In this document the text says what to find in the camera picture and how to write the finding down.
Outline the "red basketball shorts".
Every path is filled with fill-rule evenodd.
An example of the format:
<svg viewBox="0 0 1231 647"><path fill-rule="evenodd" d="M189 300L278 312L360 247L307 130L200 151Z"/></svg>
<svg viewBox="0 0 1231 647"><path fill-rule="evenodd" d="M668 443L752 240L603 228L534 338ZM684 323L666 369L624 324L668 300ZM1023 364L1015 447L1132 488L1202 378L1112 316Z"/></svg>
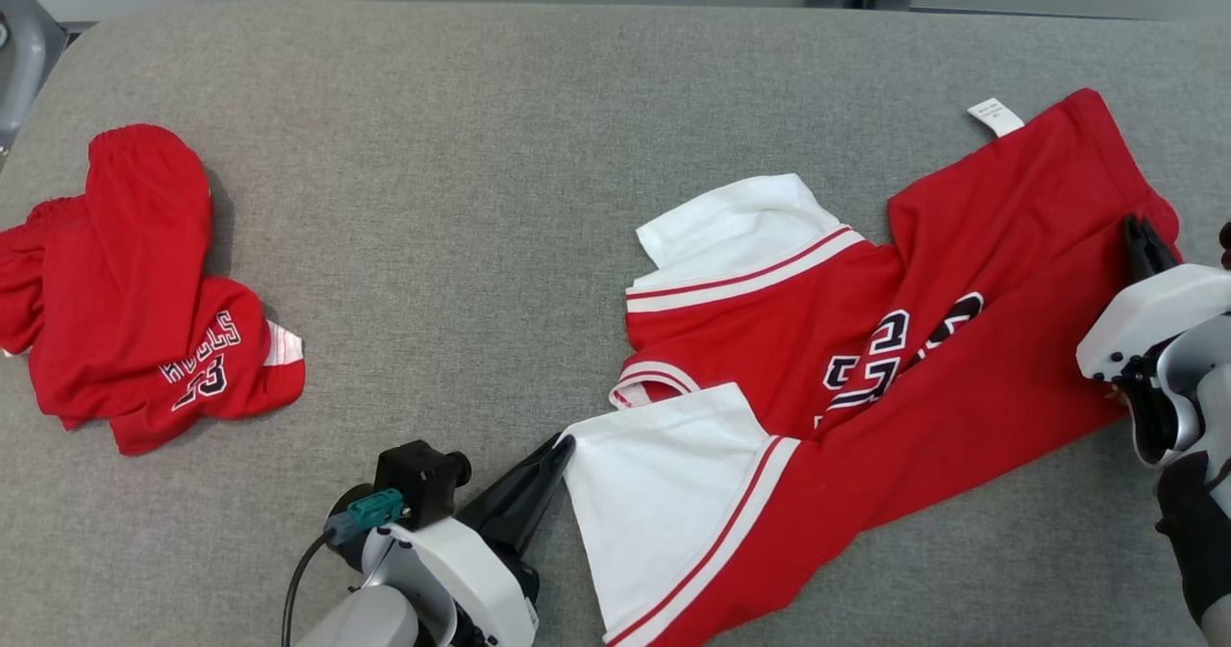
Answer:
<svg viewBox="0 0 1231 647"><path fill-rule="evenodd" d="M39 410L66 431L106 422L137 456L207 416L299 399L303 341L252 289L206 273L212 244L193 149L150 124L94 137L82 194L0 232L0 353L26 357Z"/></svg>

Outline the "grey curved metal frame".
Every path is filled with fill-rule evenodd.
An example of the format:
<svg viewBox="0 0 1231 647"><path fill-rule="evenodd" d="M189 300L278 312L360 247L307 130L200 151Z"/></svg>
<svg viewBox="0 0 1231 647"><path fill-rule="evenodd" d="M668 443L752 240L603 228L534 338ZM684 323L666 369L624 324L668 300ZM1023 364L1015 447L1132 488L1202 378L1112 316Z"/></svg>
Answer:
<svg viewBox="0 0 1231 647"><path fill-rule="evenodd" d="M0 157L7 157L69 34L38 0L0 0L0 14L14 49L12 74L0 91Z"/></svg>

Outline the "red white basketball jersey shirt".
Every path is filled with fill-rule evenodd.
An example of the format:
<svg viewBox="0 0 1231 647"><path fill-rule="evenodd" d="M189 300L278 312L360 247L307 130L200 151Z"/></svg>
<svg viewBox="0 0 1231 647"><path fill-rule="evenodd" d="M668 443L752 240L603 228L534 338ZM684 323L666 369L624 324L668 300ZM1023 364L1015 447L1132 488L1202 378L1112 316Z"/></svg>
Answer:
<svg viewBox="0 0 1231 647"><path fill-rule="evenodd" d="M1128 284L1126 216L1176 248L1082 87L892 196L889 244L794 173L643 223L613 411L567 428L604 646L699 647L858 534L1118 419L1073 353Z"/></svg>

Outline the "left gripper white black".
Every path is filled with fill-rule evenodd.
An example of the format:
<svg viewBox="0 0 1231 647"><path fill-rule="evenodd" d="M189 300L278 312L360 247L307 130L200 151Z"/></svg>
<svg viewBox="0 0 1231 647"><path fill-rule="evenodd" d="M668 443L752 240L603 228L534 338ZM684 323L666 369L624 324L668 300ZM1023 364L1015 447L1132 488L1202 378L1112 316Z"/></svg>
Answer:
<svg viewBox="0 0 1231 647"><path fill-rule="evenodd" d="M537 447L487 490L457 512L419 530L388 525L398 545L421 565L426 581L412 581L423 598L447 595L453 637L467 613L489 647L533 647L538 617L519 581L501 557L522 557L542 515L563 483L575 440L556 433Z"/></svg>

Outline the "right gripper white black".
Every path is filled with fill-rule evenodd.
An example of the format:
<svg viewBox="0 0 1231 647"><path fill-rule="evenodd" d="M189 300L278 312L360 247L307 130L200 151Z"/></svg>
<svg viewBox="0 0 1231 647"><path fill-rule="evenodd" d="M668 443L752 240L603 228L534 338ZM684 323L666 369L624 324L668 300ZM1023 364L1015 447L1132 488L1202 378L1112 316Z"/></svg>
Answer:
<svg viewBox="0 0 1231 647"><path fill-rule="evenodd" d="M1199 324L1231 312L1231 271L1179 264L1147 219L1121 221L1130 287L1096 319L1076 349L1083 376L1108 383L1135 355L1144 355Z"/></svg>

